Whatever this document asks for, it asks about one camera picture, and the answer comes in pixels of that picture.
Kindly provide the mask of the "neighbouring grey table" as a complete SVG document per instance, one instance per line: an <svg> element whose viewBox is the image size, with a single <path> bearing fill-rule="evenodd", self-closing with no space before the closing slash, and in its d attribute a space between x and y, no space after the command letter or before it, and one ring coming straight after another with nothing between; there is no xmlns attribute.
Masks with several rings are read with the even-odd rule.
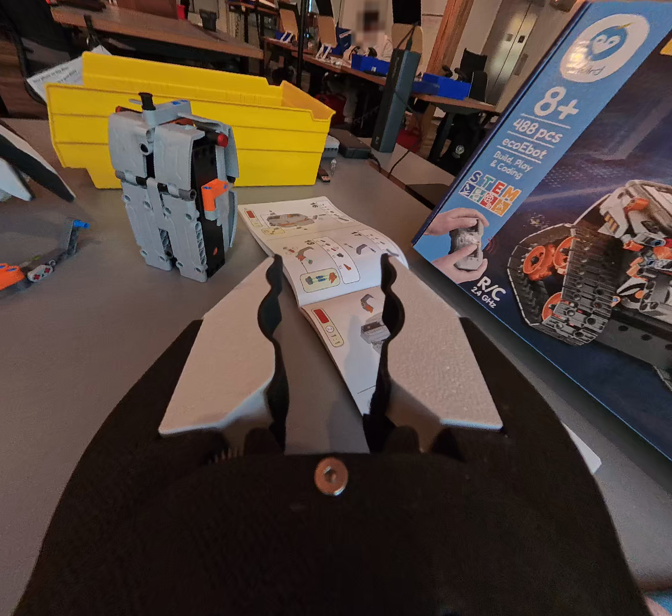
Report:
<svg viewBox="0 0 672 616"><path fill-rule="evenodd" d="M370 149L369 162L388 181L430 210L441 203L455 180L441 167L399 144L391 153Z"/></svg>

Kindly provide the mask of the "black bag white logo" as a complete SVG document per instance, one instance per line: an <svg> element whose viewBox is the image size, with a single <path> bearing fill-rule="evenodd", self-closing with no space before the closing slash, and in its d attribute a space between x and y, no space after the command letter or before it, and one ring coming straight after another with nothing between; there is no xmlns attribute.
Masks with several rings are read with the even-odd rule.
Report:
<svg viewBox="0 0 672 616"><path fill-rule="evenodd" d="M492 114L447 112L440 122L428 160L456 177L468 163L486 134Z"/></svg>

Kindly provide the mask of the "teal upright device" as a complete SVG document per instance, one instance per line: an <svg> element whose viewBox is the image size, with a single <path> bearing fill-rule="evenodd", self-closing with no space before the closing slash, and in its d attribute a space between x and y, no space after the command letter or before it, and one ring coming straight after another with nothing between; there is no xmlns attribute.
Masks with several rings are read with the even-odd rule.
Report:
<svg viewBox="0 0 672 616"><path fill-rule="evenodd" d="M374 124L371 147L393 152L421 56L411 49L394 49Z"/></svg>

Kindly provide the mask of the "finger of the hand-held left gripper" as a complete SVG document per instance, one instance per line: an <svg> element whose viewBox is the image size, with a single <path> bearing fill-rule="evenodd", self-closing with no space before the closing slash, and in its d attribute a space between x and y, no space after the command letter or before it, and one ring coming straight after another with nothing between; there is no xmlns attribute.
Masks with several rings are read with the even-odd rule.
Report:
<svg viewBox="0 0 672 616"><path fill-rule="evenodd" d="M28 184L29 181L35 182L65 202L76 199L75 193L55 168L28 141L4 123L1 123L1 158L18 168Z"/></svg>
<svg viewBox="0 0 672 616"><path fill-rule="evenodd" d="M11 199L30 202L35 199L35 195L21 171L1 158L1 202Z"/></svg>

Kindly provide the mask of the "grey toy arm orange claws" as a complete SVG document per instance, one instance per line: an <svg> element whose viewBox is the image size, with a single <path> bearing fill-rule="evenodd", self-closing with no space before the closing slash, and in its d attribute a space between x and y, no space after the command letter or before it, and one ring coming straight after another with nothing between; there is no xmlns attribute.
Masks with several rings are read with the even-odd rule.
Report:
<svg viewBox="0 0 672 616"><path fill-rule="evenodd" d="M12 295L25 291L51 277L55 268L78 252L79 236L90 229L90 223L69 217L57 247L19 264L1 264L1 294Z"/></svg>

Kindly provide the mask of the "grey desk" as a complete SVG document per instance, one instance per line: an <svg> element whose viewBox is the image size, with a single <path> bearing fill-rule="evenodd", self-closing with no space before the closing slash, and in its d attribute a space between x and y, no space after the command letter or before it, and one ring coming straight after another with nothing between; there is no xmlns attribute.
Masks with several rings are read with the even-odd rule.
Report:
<svg viewBox="0 0 672 616"><path fill-rule="evenodd" d="M90 223L80 251L36 287L1 297L1 614L11 615L59 498L102 422L181 331L265 254L239 227L224 268L205 284L147 267L119 191L61 169L66 203L35 187L1 204L1 261L52 250L66 217ZM340 160L330 184L241 188L241 202L325 195L388 235L411 270L478 324L600 458L595 478L645 590L671 588L671 464L580 387L419 257L411 241L427 209L367 164Z"/></svg>

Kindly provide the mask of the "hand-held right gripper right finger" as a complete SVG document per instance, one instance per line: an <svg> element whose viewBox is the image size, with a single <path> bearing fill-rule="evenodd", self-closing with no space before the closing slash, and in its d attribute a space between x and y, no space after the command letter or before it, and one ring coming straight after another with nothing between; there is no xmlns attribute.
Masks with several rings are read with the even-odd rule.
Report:
<svg viewBox="0 0 672 616"><path fill-rule="evenodd" d="M380 288L389 335L363 415L369 452L382 452L401 427L413 431L421 452L444 430L502 430L458 313L389 254L381 258Z"/></svg>

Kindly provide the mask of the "blue toy box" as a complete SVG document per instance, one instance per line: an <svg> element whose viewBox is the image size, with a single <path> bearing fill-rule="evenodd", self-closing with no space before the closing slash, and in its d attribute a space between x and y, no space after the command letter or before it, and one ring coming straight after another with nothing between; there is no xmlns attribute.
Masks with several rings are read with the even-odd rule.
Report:
<svg viewBox="0 0 672 616"><path fill-rule="evenodd" d="M670 460L671 2L585 2L413 247Z"/></svg>

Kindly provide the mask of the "long wooden table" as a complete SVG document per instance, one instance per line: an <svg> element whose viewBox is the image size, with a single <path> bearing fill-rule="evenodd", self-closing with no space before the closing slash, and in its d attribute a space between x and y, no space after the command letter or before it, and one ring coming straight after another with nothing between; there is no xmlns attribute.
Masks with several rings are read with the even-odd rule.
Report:
<svg viewBox="0 0 672 616"><path fill-rule="evenodd" d="M220 30L206 30L189 20L166 18L110 4L104 4L103 10L99 12L59 4L51 7L51 12L57 23L77 28L85 28L85 15L90 15L97 32L114 35L116 39L136 38L185 47L209 55L237 57L242 59L244 69L248 68L252 60L264 62L264 52L259 47Z"/></svg>

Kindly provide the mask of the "grey building block robot body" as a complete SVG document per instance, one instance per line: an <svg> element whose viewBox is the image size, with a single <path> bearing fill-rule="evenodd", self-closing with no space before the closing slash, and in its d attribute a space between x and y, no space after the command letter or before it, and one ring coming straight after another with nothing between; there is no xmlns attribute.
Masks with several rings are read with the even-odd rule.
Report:
<svg viewBox="0 0 672 616"><path fill-rule="evenodd" d="M231 125L196 116L186 99L149 92L108 118L108 148L140 255L205 283L235 240L239 159Z"/></svg>

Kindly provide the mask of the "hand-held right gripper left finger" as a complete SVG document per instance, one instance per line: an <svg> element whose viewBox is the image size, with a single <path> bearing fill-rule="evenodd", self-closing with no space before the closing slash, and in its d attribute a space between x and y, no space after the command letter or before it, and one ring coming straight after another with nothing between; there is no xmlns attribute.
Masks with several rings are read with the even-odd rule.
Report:
<svg viewBox="0 0 672 616"><path fill-rule="evenodd" d="M283 262L264 260L201 320L159 425L164 437L219 432L234 453L248 434L271 432L286 445L289 390L281 347Z"/></svg>

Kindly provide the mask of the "yellow plastic bin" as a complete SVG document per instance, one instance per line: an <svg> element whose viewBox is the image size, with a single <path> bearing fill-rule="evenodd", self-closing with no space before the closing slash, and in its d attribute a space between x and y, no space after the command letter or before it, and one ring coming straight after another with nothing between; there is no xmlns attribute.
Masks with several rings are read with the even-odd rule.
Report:
<svg viewBox="0 0 672 616"><path fill-rule="evenodd" d="M313 185L333 111L288 82L136 58L86 53L80 85L46 83L52 145L63 167L84 169L99 190L119 190L108 148L108 118L186 99L196 116L232 127L239 186Z"/></svg>

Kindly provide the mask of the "blue plastic bin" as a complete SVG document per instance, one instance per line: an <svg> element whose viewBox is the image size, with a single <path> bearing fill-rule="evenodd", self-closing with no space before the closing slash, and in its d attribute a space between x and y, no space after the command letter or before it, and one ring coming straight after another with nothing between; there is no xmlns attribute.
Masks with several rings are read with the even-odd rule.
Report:
<svg viewBox="0 0 672 616"><path fill-rule="evenodd" d="M469 96L471 86L470 82L424 73L418 91L420 94L461 101Z"/></svg>
<svg viewBox="0 0 672 616"><path fill-rule="evenodd" d="M350 67L358 72L386 77L390 69L390 61L369 55L355 53L351 56Z"/></svg>

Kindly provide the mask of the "open instruction booklet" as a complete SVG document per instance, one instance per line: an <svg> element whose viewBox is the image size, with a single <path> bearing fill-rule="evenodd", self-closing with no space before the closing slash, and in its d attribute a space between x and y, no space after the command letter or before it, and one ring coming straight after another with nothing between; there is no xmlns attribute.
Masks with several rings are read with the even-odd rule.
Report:
<svg viewBox="0 0 672 616"><path fill-rule="evenodd" d="M239 217L268 256L282 258L299 308L358 411L368 414L390 335L382 319L380 259L397 257L407 267L403 252L325 197L239 205Z"/></svg>

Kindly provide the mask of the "white printed paper sheet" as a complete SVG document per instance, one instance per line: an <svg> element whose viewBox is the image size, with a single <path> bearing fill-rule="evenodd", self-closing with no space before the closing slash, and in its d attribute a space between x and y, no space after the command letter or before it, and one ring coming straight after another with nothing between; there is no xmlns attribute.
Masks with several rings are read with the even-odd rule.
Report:
<svg viewBox="0 0 672 616"><path fill-rule="evenodd" d="M23 78L23 84L28 95L38 104L44 106L46 106L46 85L49 83L82 85L83 56L48 67L37 74Z"/></svg>

